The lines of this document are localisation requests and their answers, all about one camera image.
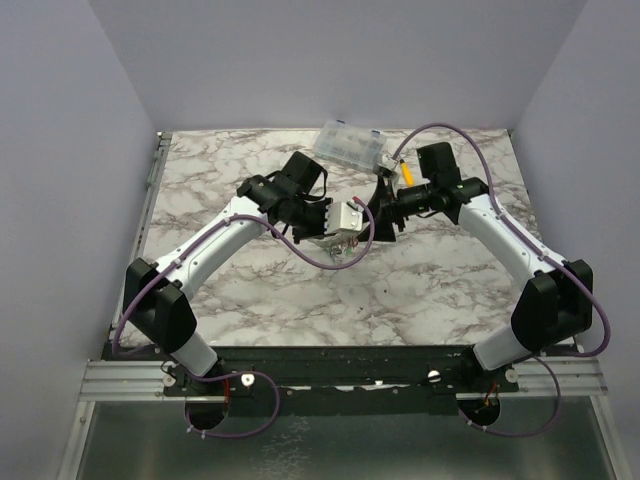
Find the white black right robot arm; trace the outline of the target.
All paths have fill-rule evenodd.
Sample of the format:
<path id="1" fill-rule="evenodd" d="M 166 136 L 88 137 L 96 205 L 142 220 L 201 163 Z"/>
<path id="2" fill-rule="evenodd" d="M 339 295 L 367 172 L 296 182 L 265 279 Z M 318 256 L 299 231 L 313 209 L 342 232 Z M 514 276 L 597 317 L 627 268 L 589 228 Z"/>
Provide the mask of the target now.
<path id="1" fill-rule="evenodd" d="M 481 391 L 499 369 L 552 347 L 592 325 L 593 272 L 582 260 L 569 262 L 519 229 L 477 177 L 463 178 L 451 145 L 440 142 L 417 151 L 424 183 L 395 188 L 389 163 L 373 168 L 376 189 L 368 207 L 375 238 L 393 242 L 412 216 L 443 214 L 479 240 L 520 288 L 509 323 L 476 343 L 459 367 L 461 383 Z"/>

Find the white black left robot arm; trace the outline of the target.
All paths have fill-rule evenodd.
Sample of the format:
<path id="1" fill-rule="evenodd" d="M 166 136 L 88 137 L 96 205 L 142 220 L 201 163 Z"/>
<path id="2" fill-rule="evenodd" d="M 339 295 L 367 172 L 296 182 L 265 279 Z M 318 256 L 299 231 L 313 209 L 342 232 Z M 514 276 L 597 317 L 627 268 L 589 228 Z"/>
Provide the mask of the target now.
<path id="1" fill-rule="evenodd" d="M 186 382 L 206 395 L 220 385 L 219 357 L 196 331 L 190 301 L 231 256 L 281 222 L 295 232 L 320 235 L 331 200 L 310 193 L 324 167 L 296 151 L 284 167 L 254 175 L 237 188 L 223 211 L 182 246 L 153 261 L 134 260 L 126 270 L 122 317 L 187 369 Z"/>

